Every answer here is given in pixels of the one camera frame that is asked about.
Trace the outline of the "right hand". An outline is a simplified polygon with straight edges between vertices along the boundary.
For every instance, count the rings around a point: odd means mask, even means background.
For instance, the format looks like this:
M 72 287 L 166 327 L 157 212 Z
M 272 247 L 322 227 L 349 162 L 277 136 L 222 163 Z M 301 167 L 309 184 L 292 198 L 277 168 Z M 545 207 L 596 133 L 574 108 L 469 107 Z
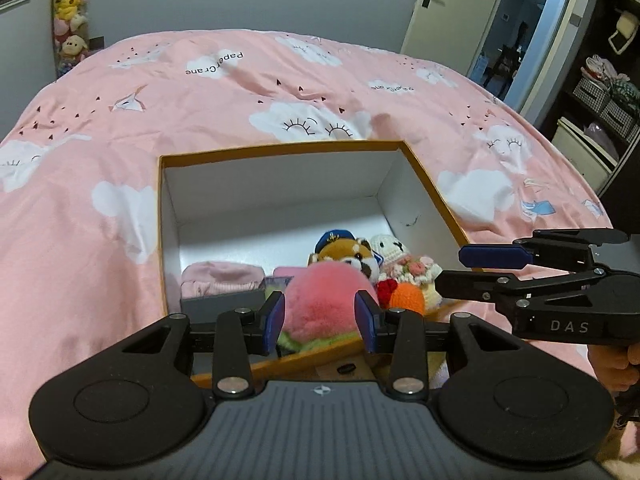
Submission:
M 598 381 L 609 392 L 623 392 L 639 381 L 640 347 L 588 347 L 588 359 Z

